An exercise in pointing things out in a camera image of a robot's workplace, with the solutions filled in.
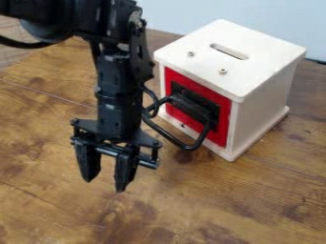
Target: white wooden box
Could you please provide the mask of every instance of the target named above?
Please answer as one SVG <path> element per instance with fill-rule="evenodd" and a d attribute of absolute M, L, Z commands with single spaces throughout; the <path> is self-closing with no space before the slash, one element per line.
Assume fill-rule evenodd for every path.
<path fill-rule="evenodd" d="M 305 49 L 260 32 L 217 20 L 153 53 L 161 96 L 170 81 L 220 106 L 216 132 L 204 145 L 228 161 L 260 139 L 288 112 L 292 75 Z M 193 138 L 197 127 L 178 111 L 158 114 Z"/>

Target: wooden table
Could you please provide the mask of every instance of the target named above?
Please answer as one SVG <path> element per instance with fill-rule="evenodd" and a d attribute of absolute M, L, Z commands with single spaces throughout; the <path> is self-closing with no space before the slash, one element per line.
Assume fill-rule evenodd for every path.
<path fill-rule="evenodd" d="M 149 50 L 177 38 L 150 31 Z M 324 66 L 299 64 L 289 116 L 233 163 L 204 147 L 181 152 L 145 128 L 164 142 L 161 166 L 141 168 L 120 194 L 112 158 L 86 184 L 68 140 L 70 118 L 94 117 L 93 85 L 78 39 L 1 72 L 1 244 L 326 243 Z"/>

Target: wall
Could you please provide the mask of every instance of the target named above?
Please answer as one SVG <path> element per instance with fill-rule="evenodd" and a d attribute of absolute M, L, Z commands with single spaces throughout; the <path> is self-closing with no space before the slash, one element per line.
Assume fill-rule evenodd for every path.
<path fill-rule="evenodd" d="M 185 34 L 223 18 L 263 31 L 326 61 L 324 0 L 138 0 L 149 28 Z"/>

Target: red front panel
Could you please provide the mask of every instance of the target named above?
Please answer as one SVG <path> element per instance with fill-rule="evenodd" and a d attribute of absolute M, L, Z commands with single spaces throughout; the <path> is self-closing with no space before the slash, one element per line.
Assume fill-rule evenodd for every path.
<path fill-rule="evenodd" d="M 177 72 L 165 68 L 165 93 L 170 94 L 170 83 L 177 82 L 178 85 L 193 91 L 196 94 L 207 98 L 220 107 L 219 123 L 216 131 L 208 133 L 207 138 L 216 143 L 220 147 L 227 146 L 228 128 L 229 128 L 229 113 L 231 113 L 231 101 L 227 97 L 209 90 L 189 78 L 184 77 Z M 166 104 L 166 114 L 188 126 L 195 132 L 201 132 L 204 125 L 192 119 L 185 113 L 177 110 L 172 105 Z"/>

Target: cable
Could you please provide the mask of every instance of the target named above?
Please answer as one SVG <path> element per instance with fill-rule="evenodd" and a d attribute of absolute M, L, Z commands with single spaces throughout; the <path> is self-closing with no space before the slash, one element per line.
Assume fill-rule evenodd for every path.
<path fill-rule="evenodd" d="M 52 43 L 44 43 L 44 42 L 36 42 L 36 43 L 18 42 L 2 35 L 0 35 L 0 44 L 24 50 L 41 49 L 52 45 Z"/>

